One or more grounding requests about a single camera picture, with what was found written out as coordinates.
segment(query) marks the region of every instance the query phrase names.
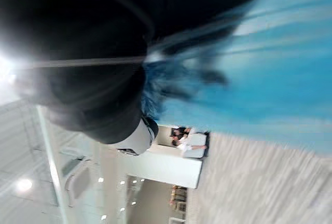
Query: blue fabric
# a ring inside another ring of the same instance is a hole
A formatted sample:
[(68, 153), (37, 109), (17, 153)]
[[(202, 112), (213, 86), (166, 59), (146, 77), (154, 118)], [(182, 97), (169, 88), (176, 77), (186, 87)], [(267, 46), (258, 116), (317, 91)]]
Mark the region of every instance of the blue fabric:
[[(164, 54), (238, 25), (226, 37)], [(254, 0), (165, 39), (145, 69), (142, 109), (160, 124), (332, 153), (332, 0)], [(228, 83), (211, 83), (218, 73)]]

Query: floor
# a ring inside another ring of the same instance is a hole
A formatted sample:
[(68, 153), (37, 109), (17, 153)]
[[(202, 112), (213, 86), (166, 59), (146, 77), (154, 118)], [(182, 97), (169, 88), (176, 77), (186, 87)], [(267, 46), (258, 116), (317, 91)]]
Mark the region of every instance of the floor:
[(186, 223), (332, 223), (332, 159), (212, 134)]

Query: white pillar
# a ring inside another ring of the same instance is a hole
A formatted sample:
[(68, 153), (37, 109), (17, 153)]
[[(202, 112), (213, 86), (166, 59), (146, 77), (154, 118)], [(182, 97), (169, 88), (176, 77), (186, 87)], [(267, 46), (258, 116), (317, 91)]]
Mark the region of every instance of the white pillar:
[(152, 145), (140, 156), (119, 155), (121, 168), (126, 174), (162, 183), (196, 188), (202, 161), (182, 158), (179, 150)]

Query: black hair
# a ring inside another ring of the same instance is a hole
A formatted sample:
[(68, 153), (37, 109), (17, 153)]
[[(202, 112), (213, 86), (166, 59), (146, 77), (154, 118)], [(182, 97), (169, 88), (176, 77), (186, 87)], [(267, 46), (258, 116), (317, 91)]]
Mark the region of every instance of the black hair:
[(177, 146), (177, 140), (173, 140), (172, 145)]

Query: ceiling light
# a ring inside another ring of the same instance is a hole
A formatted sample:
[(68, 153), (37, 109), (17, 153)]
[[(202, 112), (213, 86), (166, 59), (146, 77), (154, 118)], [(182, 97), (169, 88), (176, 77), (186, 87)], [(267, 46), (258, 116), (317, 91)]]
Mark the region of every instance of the ceiling light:
[(7, 77), (10, 74), (12, 67), (13, 65), (9, 61), (0, 56), (0, 79)]
[(32, 182), (29, 179), (23, 179), (18, 181), (17, 183), (17, 188), (22, 192), (31, 189), (31, 187), (32, 187)]

